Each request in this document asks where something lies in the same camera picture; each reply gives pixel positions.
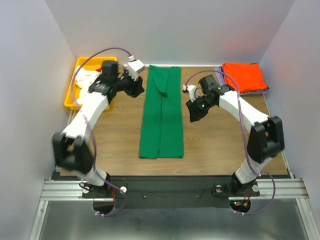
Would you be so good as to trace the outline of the green t shirt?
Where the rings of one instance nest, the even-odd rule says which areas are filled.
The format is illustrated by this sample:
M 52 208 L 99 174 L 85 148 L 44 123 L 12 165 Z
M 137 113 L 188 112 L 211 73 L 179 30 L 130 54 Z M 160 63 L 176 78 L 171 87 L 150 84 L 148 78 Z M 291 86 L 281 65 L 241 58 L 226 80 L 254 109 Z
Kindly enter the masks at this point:
M 180 67 L 148 68 L 138 157 L 184 157 Z

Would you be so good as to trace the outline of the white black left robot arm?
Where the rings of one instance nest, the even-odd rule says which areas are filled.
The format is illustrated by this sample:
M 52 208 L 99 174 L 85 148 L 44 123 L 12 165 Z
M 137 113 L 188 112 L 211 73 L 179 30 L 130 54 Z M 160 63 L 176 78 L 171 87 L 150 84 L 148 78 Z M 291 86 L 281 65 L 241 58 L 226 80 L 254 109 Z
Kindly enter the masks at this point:
M 87 94 L 80 97 L 81 108 L 74 119 L 52 137 L 55 164 L 76 174 L 83 181 L 79 185 L 82 190 L 99 198 L 108 196 L 112 187 L 110 175 L 96 167 L 95 152 L 88 146 L 93 128 L 118 92 L 125 92 L 132 98 L 144 92 L 143 78 L 139 74 L 145 65 L 140 60 L 131 56 L 123 73 L 119 73 L 118 67 L 117 61 L 105 60 L 100 71 L 77 68 L 77 74 L 85 80 L 83 87 Z

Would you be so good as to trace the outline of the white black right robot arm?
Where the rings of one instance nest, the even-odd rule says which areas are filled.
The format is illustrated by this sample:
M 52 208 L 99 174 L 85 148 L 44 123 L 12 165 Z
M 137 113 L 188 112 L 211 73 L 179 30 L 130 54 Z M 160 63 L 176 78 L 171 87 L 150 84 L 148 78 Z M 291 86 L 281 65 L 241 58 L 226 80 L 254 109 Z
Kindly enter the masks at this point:
M 224 109 L 240 122 L 245 160 L 232 174 L 230 189 L 235 195 L 246 192 L 263 168 L 285 148 L 283 123 L 278 116 L 269 116 L 250 105 L 240 96 L 236 86 L 220 85 L 213 75 L 198 81 L 202 95 L 197 95 L 197 87 L 185 83 L 182 91 L 189 95 L 186 106 L 190 122 L 204 118 L 215 106 Z

